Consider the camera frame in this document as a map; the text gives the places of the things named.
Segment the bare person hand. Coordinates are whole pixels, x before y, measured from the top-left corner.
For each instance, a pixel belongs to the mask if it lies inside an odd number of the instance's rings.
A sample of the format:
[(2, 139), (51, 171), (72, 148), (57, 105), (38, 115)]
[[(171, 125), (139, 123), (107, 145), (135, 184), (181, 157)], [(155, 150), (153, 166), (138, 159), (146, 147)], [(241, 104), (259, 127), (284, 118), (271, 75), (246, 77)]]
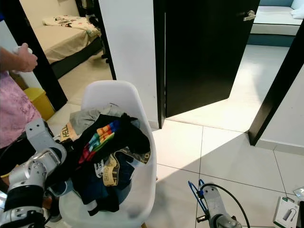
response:
[(17, 71), (32, 72), (38, 65), (38, 57), (30, 50), (28, 43), (22, 43), (15, 52), (18, 59)]

